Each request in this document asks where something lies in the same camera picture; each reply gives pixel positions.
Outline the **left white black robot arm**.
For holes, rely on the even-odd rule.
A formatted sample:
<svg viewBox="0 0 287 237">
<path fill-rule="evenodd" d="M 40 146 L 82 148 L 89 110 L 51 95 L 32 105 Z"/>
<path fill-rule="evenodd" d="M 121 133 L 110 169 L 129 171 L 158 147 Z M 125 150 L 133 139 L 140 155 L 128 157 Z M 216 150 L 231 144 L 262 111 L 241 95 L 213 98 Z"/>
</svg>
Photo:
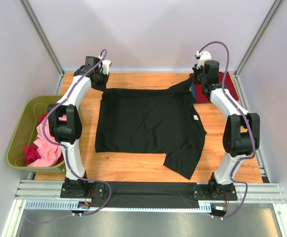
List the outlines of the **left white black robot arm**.
<svg viewBox="0 0 287 237">
<path fill-rule="evenodd" d="M 90 193 L 91 182 L 87 180 L 86 170 L 80 153 L 82 121 L 79 115 L 80 104 L 91 88 L 106 88 L 111 61 L 105 56 L 88 56 L 85 64 L 78 68 L 68 90 L 55 104 L 49 104 L 47 119 L 53 144 L 60 146 L 66 177 L 62 184 L 62 198 L 84 198 Z"/>
</svg>

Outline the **black t shirt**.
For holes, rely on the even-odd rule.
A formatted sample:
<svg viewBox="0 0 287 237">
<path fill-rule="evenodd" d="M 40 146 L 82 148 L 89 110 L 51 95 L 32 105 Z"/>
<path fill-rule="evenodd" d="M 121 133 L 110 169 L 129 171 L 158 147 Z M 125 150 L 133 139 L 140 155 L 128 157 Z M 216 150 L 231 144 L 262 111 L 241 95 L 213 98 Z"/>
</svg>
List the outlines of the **black t shirt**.
<svg viewBox="0 0 287 237">
<path fill-rule="evenodd" d="M 96 152 L 165 154 L 164 166 L 191 179 L 201 158 L 206 131 L 187 79 L 168 89 L 103 92 Z"/>
</svg>

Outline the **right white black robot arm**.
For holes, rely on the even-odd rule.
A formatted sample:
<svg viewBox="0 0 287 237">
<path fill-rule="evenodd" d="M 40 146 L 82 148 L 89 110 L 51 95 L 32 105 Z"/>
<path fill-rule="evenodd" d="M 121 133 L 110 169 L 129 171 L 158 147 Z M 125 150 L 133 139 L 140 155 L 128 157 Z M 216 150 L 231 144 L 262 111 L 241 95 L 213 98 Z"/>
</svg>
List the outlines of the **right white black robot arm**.
<svg viewBox="0 0 287 237">
<path fill-rule="evenodd" d="M 243 161 L 251 158 L 259 146 L 260 117 L 240 106 L 219 82 L 219 62 L 201 57 L 198 60 L 193 67 L 194 84 L 202 87 L 203 95 L 227 120 L 222 139 L 225 150 L 223 159 L 208 184 L 196 186 L 195 195 L 201 199 L 236 200 L 234 176 Z"/>
</svg>

